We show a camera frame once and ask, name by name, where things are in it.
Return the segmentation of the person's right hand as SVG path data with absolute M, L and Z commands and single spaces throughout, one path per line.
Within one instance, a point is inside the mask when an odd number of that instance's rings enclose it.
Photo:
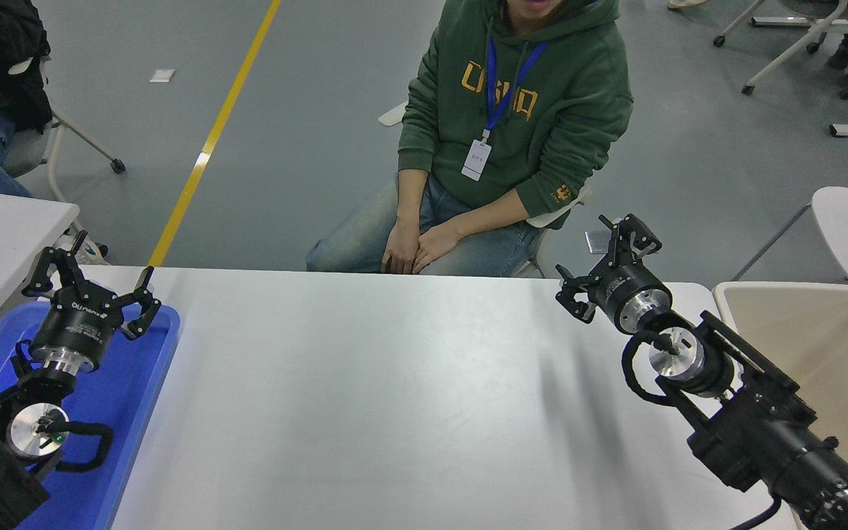
M 381 258 L 381 274 L 413 274 L 420 248 L 420 222 L 415 218 L 398 219 L 391 228 Z

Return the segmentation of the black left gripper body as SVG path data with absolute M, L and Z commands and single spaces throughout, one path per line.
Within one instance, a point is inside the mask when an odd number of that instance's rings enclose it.
M 87 284 L 79 293 L 64 286 L 54 293 L 51 308 L 29 347 L 30 355 L 43 361 L 61 348 L 80 353 L 90 363 L 100 363 L 122 324 L 122 311 L 113 305 L 115 293 Z

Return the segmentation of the person's left hand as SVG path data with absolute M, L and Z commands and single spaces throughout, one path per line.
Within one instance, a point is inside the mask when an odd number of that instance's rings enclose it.
M 417 252 L 414 256 L 412 274 L 420 274 L 431 263 L 452 251 L 464 233 L 457 221 L 450 220 L 428 229 L 420 236 Z

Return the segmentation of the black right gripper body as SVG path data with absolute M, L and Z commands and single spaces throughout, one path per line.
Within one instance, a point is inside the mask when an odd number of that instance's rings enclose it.
M 639 263 L 596 269 L 589 300 L 618 330 L 642 330 L 658 314 L 669 312 L 669 289 Z

